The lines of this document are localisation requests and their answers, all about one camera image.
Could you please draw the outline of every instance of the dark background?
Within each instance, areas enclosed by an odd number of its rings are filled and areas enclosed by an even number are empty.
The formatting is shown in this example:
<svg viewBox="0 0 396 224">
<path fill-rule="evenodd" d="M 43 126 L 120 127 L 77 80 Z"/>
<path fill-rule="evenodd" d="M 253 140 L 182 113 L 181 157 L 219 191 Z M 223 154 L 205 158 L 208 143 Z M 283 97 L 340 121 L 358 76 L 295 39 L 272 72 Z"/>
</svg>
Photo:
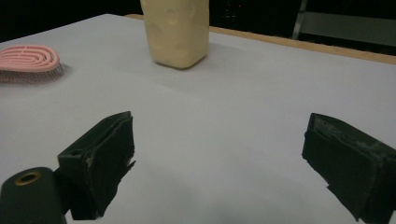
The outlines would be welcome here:
<svg viewBox="0 0 396 224">
<path fill-rule="evenodd" d="M 210 24 L 256 34 L 291 38 L 301 1 L 210 0 Z M 396 20 L 396 0 L 309 0 L 306 9 Z M 0 0 L 0 42 L 104 13 L 123 16 L 142 14 L 142 9 L 139 0 Z M 347 48 L 363 50 L 377 48 L 377 51 L 384 51 L 378 49 L 381 46 L 367 47 L 364 43 L 326 37 L 302 36 L 301 39 Z"/>
</svg>

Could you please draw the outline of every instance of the pink object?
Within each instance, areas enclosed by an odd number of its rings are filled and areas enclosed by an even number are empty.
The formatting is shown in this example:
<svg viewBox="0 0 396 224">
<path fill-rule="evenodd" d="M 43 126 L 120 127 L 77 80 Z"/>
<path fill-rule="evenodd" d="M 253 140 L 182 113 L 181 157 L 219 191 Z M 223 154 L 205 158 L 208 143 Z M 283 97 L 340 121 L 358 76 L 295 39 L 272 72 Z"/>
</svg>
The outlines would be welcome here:
<svg viewBox="0 0 396 224">
<path fill-rule="evenodd" d="M 0 70 L 42 73 L 60 66 L 55 50 L 40 45 L 15 45 L 0 51 Z"/>
</svg>

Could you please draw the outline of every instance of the wooden table edge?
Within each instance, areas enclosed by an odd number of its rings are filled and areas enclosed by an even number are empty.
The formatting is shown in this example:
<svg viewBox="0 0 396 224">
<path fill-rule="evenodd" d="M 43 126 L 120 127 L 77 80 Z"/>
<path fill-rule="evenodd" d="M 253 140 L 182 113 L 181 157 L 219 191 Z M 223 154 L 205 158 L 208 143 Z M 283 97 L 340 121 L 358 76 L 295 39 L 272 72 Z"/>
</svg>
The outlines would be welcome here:
<svg viewBox="0 0 396 224">
<path fill-rule="evenodd" d="M 143 15 L 138 15 L 138 14 L 129 14 L 129 15 L 126 15 L 126 17 L 138 19 L 138 20 L 143 20 L 143 18 L 144 18 Z M 277 36 L 258 35 L 258 34 L 253 34 L 250 32 L 235 31 L 235 30 L 229 30 L 229 29 L 224 29 L 224 28 L 219 28 L 219 27 L 214 27 L 214 26 L 210 26 L 209 31 L 213 32 L 213 33 L 217 33 L 217 34 L 233 35 L 233 36 L 243 37 L 243 38 L 247 38 L 247 39 L 258 40 L 258 41 L 262 41 L 262 42 L 278 44 L 278 45 L 287 46 L 287 47 L 293 47 L 293 48 L 297 48 L 297 49 L 307 49 L 307 50 L 312 50 L 312 51 L 317 51 L 317 52 L 345 56 L 345 57 L 349 57 L 349 58 L 363 59 L 363 60 L 373 61 L 373 62 L 378 62 L 378 63 L 396 64 L 396 56 L 387 55 L 387 54 L 373 53 L 370 51 L 362 51 L 362 50 L 357 50 L 357 49 L 345 49 L 345 48 L 340 48 L 340 47 L 335 47 L 335 46 L 327 46 L 327 45 L 309 43 L 309 42 L 287 39 L 287 38 L 277 37 Z"/>
</svg>

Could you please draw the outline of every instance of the white table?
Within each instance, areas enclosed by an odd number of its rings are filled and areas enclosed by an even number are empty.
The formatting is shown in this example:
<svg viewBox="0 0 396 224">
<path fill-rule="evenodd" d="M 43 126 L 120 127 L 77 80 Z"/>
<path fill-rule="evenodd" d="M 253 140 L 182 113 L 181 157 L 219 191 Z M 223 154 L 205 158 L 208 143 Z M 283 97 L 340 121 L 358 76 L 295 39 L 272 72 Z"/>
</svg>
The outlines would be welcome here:
<svg viewBox="0 0 396 224">
<path fill-rule="evenodd" d="M 142 21 L 103 15 L 0 43 L 57 50 L 64 76 L 0 85 L 0 182 L 130 110 L 135 159 L 96 222 L 356 223 L 302 158 L 312 112 L 396 147 L 396 65 L 211 34 L 189 70 L 154 63 Z"/>
</svg>

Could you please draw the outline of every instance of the table edge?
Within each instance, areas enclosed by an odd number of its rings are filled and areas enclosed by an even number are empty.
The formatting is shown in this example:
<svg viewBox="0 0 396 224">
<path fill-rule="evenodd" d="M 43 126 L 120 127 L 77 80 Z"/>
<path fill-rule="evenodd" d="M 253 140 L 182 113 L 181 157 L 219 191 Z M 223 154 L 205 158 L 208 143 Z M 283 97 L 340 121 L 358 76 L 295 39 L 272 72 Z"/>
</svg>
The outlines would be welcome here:
<svg viewBox="0 0 396 224">
<path fill-rule="evenodd" d="M 138 19 L 138 20 L 144 19 L 144 16 L 139 14 L 128 14 L 125 15 L 125 17 Z M 272 44 L 277 44 L 277 45 L 282 45 L 297 49 L 307 49 L 322 53 L 329 53 L 329 54 L 373 61 L 378 63 L 396 64 L 396 56 L 387 55 L 387 54 L 374 53 L 374 52 L 362 51 L 357 49 L 345 49 L 341 47 L 309 43 L 300 40 L 287 39 L 277 36 L 258 35 L 250 32 L 236 31 L 236 30 L 224 29 L 214 26 L 210 26 L 209 31 L 217 34 L 233 35 L 233 36 L 243 37 L 246 39 L 258 40 L 266 43 L 272 43 Z"/>
</svg>

